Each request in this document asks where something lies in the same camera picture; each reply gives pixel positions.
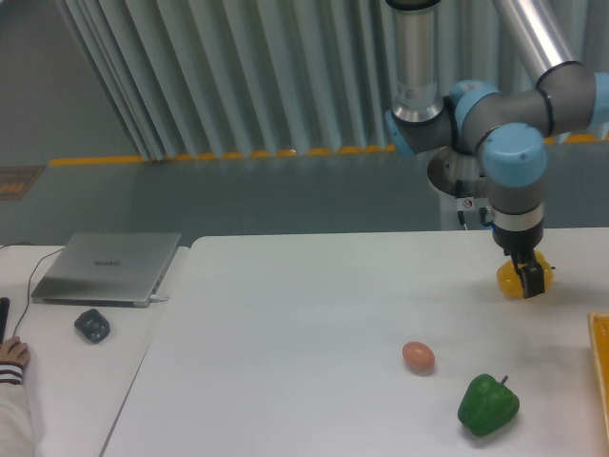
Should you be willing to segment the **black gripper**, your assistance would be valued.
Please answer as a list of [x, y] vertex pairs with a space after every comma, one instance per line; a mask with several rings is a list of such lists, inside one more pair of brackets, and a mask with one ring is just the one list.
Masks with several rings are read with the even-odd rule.
[[516, 231], [492, 226], [494, 241], [503, 249], [505, 255], [511, 257], [514, 270], [519, 273], [522, 295], [525, 299], [545, 292], [544, 271], [541, 264], [538, 261], [529, 262], [533, 259], [534, 249], [540, 243], [542, 235], [542, 223], [526, 230]]

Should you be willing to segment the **white sleeved forearm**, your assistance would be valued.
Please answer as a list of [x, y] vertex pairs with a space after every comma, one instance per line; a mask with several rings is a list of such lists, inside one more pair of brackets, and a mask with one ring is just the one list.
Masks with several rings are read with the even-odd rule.
[[33, 456], [35, 440], [23, 367], [1, 363], [1, 455]]

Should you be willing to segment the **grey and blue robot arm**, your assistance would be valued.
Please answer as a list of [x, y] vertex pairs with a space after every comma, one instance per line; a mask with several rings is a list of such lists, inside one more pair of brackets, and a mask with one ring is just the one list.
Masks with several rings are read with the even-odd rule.
[[393, 1], [397, 93], [389, 116], [409, 153], [442, 147], [473, 156], [489, 205], [481, 222], [513, 264], [522, 293], [546, 289], [535, 249], [543, 235], [543, 182], [548, 137], [608, 120], [608, 76], [575, 56], [544, 1], [498, 1], [531, 90], [504, 95], [465, 80], [448, 95], [438, 90], [438, 8], [435, 1]]

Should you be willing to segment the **person's hand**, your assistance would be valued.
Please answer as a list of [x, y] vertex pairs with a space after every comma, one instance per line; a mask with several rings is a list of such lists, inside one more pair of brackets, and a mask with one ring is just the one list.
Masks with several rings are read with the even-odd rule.
[[0, 347], [0, 363], [24, 368], [30, 359], [29, 346], [19, 336], [5, 340]]

